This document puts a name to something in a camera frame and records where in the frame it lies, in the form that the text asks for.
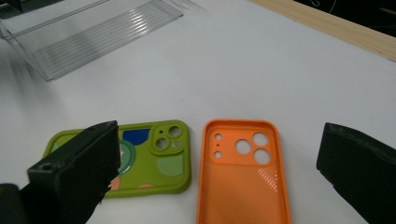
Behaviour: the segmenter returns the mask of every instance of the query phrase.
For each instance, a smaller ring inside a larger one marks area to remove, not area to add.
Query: transparent plastic tray
[[[0,19],[0,36],[54,80],[182,15],[182,0],[63,0]]]

